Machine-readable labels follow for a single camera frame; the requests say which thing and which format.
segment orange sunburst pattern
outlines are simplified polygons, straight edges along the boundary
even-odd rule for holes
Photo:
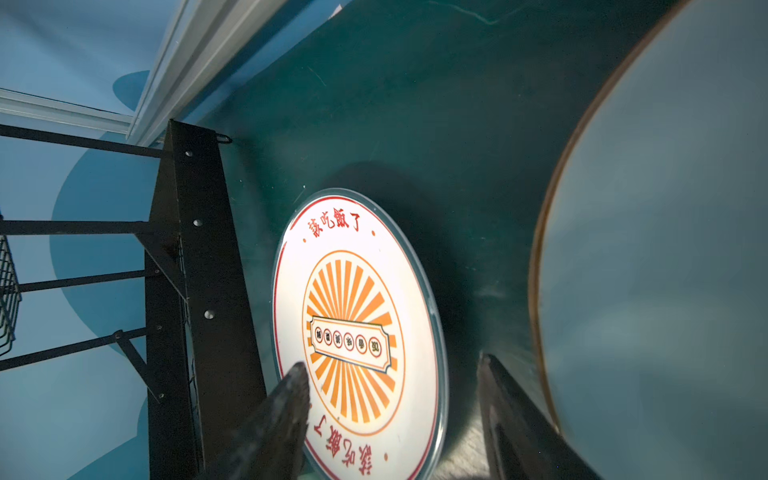
[[[405,352],[379,274],[354,253],[326,255],[307,284],[303,322],[308,364],[325,407],[360,435],[386,427],[402,394]]]

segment black wire mesh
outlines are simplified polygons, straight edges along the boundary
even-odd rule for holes
[[[16,317],[22,294],[13,266],[8,238],[0,236],[0,356],[11,351],[15,340]]]

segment brown rim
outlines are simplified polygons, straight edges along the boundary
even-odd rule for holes
[[[538,318],[538,284],[539,284],[539,267],[541,265],[541,253],[544,249],[544,235],[546,230],[547,219],[549,218],[549,210],[552,207],[552,201],[554,194],[560,184],[560,178],[565,170],[565,165],[568,162],[568,158],[571,156],[571,152],[574,150],[576,144],[581,139],[581,134],[587,129],[589,122],[592,120],[594,114],[598,111],[606,98],[614,90],[616,84],[629,67],[637,60],[637,57],[647,48],[648,45],[656,38],[661,30],[664,29],[673,18],[677,16],[689,3],[693,0],[680,0],[670,11],[668,11],[661,20],[632,48],[629,55],[621,62],[621,64],[614,70],[610,77],[605,81],[605,84],[598,92],[598,95],[590,103],[587,111],[582,115],[576,125],[574,133],[568,139],[568,143],[565,145],[565,149],[558,160],[557,165],[554,167],[552,178],[547,186],[547,193],[544,197],[544,203],[541,206],[541,211],[538,215],[536,222],[536,230],[534,230],[533,246],[531,247],[531,261],[528,265],[528,312],[531,319],[531,336],[533,339],[534,357],[536,358],[536,366],[538,367],[538,377],[541,383],[541,392],[544,394],[544,400],[547,403],[547,410],[554,423],[554,428],[558,434],[562,435],[560,427],[560,419],[554,409],[554,401],[552,400],[552,392],[549,388],[549,380],[547,378],[547,367],[544,361],[544,348],[541,345],[541,329],[539,327]]]

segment black metal rack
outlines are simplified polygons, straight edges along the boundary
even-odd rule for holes
[[[145,277],[146,303],[144,328],[0,360],[0,371],[117,343],[154,399],[148,405],[151,478],[193,478],[266,398],[219,155],[219,143],[231,140],[176,121],[168,124],[163,150],[5,125],[0,136],[160,158],[148,222],[0,217],[0,344],[8,350],[22,292]],[[135,235],[145,269],[18,283],[7,235],[106,233]],[[138,336],[147,338],[146,363],[129,341]]]

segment orange circle outline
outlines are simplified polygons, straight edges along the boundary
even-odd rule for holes
[[[395,306],[395,301],[392,299],[392,294],[389,293],[389,289],[387,288],[386,283],[384,283],[384,279],[382,278],[382,276],[379,275],[379,272],[376,271],[376,269],[373,268],[373,266],[370,263],[368,263],[368,260],[362,258],[357,253],[350,252],[349,250],[334,250],[333,252],[326,253],[323,256],[323,258],[318,260],[318,262],[315,263],[315,266],[312,268],[312,272],[315,272],[315,270],[317,270],[317,266],[320,265],[323,260],[325,260],[327,257],[333,255],[334,253],[348,253],[350,255],[353,255],[353,256],[361,259],[363,262],[365,262],[365,264],[371,270],[373,270],[373,272],[376,274],[376,276],[382,281],[382,285],[384,286],[384,290],[386,290],[386,294],[389,297],[390,302],[392,302],[392,309],[395,310],[395,318],[397,319],[397,328],[400,330],[400,340],[402,341],[402,388],[400,389],[400,396],[397,399],[397,406],[395,407],[395,411],[392,412],[392,416],[389,417],[389,420],[387,420],[387,422],[382,426],[382,428],[376,430],[375,432],[371,432],[371,433],[358,433],[358,432],[354,432],[353,430],[350,430],[346,426],[344,426],[344,424],[342,424],[341,421],[336,419],[336,422],[339,424],[339,426],[341,426],[341,428],[345,429],[347,432],[352,433],[354,435],[359,435],[361,437],[370,437],[370,436],[373,436],[373,435],[381,432],[383,429],[387,428],[387,426],[389,426],[389,424],[392,422],[392,420],[397,415],[397,411],[400,409],[400,402],[402,401],[402,394],[406,391],[406,339],[405,339],[405,337],[402,334],[402,324],[400,323],[400,315],[397,313],[397,306]],[[306,291],[310,288],[310,282],[312,281],[312,277],[313,277],[312,274],[310,274],[310,278],[306,281],[306,287],[304,288],[304,301],[301,304],[300,332],[301,332],[302,338],[305,338],[304,337],[305,333],[304,333],[304,325],[303,324],[304,324],[304,322],[306,322],[306,320],[304,319],[304,313],[306,311],[306,309],[305,309],[305,307],[306,307]],[[312,363],[310,362],[310,358],[309,358],[309,356],[306,353],[306,347],[302,346],[302,350],[304,351],[304,358],[306,359],[306,364],[308,366],[311,366]],[[317,396],[320,397],[320,401],[323,403],[323,406],[325,407],[326,412],[328,412],[330,414],[330,409],[328,408],[328,405],[326,405],[326,400],[323,398],[323,395],[320,393],[319,389],[317,388],[317,382],[315,380],[315,376],[310,373],[310,378],[312,379],[312,384],[315,386],[315,391],[317,392]]]

